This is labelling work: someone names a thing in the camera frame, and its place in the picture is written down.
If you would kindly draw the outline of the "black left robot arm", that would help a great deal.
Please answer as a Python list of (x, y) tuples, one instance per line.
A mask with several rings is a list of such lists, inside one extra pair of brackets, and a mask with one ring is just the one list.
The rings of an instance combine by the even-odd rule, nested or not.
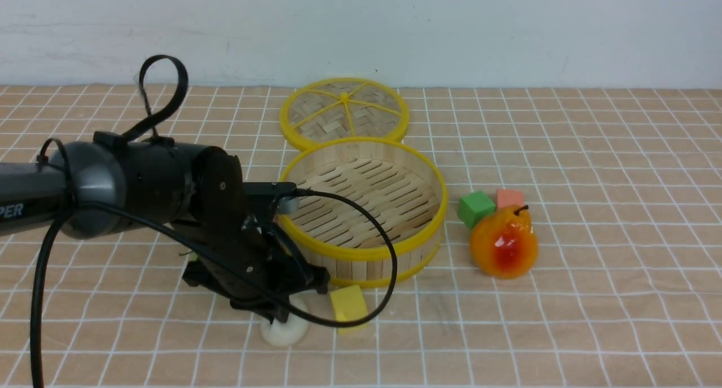
[(229, 264), (188, 263), (183, 281), (227, 298), (232, 308), (286, 322), (289, 311), (240, 280), (239, 274), (282, 301), (307, 290), (328, 292), (330, 275), (300, 253), (273, 224), (276, 204), (296, 189), (289, 182), (244, 182), (240, 160), (215, 146), (177, 142), (98, 142), (65, 146), (72, 178), (56, 152), (49, 162), (2, 164), (2, 236), (48, 226), (72, 203), (98, 201), (179, 233)]

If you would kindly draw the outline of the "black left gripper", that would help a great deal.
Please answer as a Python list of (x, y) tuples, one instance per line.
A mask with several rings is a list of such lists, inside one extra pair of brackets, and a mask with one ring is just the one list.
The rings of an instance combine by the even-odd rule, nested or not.
[(240, 280), (240, 275), (285, 302), (305, 291), (327, 294), (328, 271), (307, 262), (290, 236), (274, 222), (276, 215), (296, 209), (296, 189), (292, 182), (248, 182), (243, 183), (235, 200), (220, 189), (200, 197), (182, 220), (182, 234), (206, 247), (230, 269), (206, 258), (194, 258), (183, 271), (186, 285), (206, 288), (227, 298), (233, 309), (252, 312), (270, 322), (287, 322), (289, 311)]

